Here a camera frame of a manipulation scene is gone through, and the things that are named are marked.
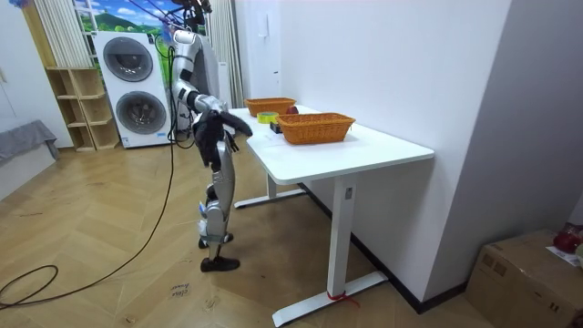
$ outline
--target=black object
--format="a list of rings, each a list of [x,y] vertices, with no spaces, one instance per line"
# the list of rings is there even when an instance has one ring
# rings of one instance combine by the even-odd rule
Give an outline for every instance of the black object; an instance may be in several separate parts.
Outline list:
[[[270,122],[270,128],[271,128],[271,130],[273,130],[273,132],[275,132],[277,134],[281,133],[281,127],[277,123]]]
[[[233,116],[227,112],[218,112],[216,110],[206,110],[200,114],[200,119],[192,126],[194,141],[199,148],[200,157],[205,167],[210,165],[213,172],[220,170],[220,158],[217,151],[217,142],[223,140],[225,131],[223,124],[226,124],[244,135],[250,137],[253,135],[251,128],[242,119]],[[239,150],[235,140],[227,133],[231,149]]]
[[[200,3],[198,0],[172,0],[172,2],[181,7],[168,11],[164,17],[172,18],[174,21],[178,18],[175,13],[182,10],[182,25],[195,33],[198,33],[199,26],[205,25],[204,14],[212,13],[209,0],[202,0]]]
[[[207,187],[207,201],[204,203],[204,206],[209,206],[209,203],[218,200],[217,193],[215,192],[215,186],[210,185]]]
[[[239,268],[240,262],[236,259],[226,259],[221,256],[217,256],[214,261],[209,260],[206,258],[202,260],[200,264],[200,270],[202,272],[226,272],[232,271]]]
[[[180,71],[180,79],[183,79],[185,81],[190,81],[191,77],[192,77],[192,72],[190,72],[189,70],[183,68]]]

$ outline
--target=white table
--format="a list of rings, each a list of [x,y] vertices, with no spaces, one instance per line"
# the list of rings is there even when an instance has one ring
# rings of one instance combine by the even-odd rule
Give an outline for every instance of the white table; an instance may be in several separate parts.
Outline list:
[[[318,111],[298,106],[301,114]],[[387,277],[373,272],[346,282],[348,248],[353,225],[353,207],[356,194],[356,175],[368,169],[378,169],[411,161],[430,159],[431,149],[395,138],[354,123],[344,142],[317,145],[292,145],[282,134],[271,131],[269,124],[260,124],[249,110],[232,109],[231,114],[242,118],[253,130],[247,143],[255,157],[267,171],[267,195],[235,203],[235,208],[259,205],[303,194],[303,190],[277,193],[276,183],[289,185],[315,179],[334,177],[332,207],[332,236],[328,264],[327,292],[297,302],[273,314],[276,327],[314,312],[333,301],[328,297],[351,295],[384,282]]]

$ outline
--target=wicker basket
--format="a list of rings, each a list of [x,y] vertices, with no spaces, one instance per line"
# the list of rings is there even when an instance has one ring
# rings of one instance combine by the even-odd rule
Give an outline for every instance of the wicker basket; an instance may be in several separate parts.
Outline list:
[[[355,121],[337,113],[279,115],[276,119],[285,139],[295,145],[343,141]]]
[[[295,100],[283,97],[245,99],[245,105],[254,118],[257,117],[257,113],[264,111],[272,111],[280,115],[286,114],[288,108],[293,104],[295,104]]]

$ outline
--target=table foot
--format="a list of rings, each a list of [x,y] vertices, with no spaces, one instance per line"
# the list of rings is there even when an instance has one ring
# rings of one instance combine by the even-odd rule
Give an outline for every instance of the table foot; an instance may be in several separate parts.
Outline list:
[[[250,200],[241,200],[241,201],[237,201],[235,203],[235,209],[243,209],[246,208],[247,206],[255,206],[255,205],[261,205],[264,203],[268,203],[271,201],[276,201],[276,200],[283,200],[289,197],[294,197],[294,196],[300,196],[305,194],[306,191],[305,190],[290,190],[290,191],[284,191],[284,192],[278,192],[275,197],[269,197],[269,196],[262,196],[262,197],[258,197],[258,198],[254,198],[254,199],[250,199]]]
[[[369,273],[354,281],[347,282],[346,295],[353,295],[357,292],[373,287],[378,283],[386,281],[388,281],[388,278],[382,272]],[[279,327],[284,323],[298,319],[334,302],[338,301],[332,301],[330,298],[328,298],[328,292],[319,293],[309,299],[297,302],[277,311],[272,316],[273,323],[275,323],[276,327]]]

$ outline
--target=red object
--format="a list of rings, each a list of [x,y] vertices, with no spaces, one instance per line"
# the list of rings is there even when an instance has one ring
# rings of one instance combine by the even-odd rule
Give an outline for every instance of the red object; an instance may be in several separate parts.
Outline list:
[[[298,111],[297,107],[289,106],[288,110],[285,112],[285,114],[300,114],[300,112]]]
[[[353,302],[354,304],[356,304],[356,306],[360,309],[361,308],[361,304],[359,304],[357,301],[355,301],[352,297],[350,296],[346,296],[346,292],[343,292],[342,294],[338,295],[338,296],[330,296],[329,292],[326,292],[328,294],[328,298],[331,299],[332,301],[342,301],[342,300],[348,300],[350,302]]]
[[[553,245],[560,251],[574,253],[577,246],[581,244],[581,239],[578,236],[579,231],[578,226],[566,223],[563,230],[553,240]]]

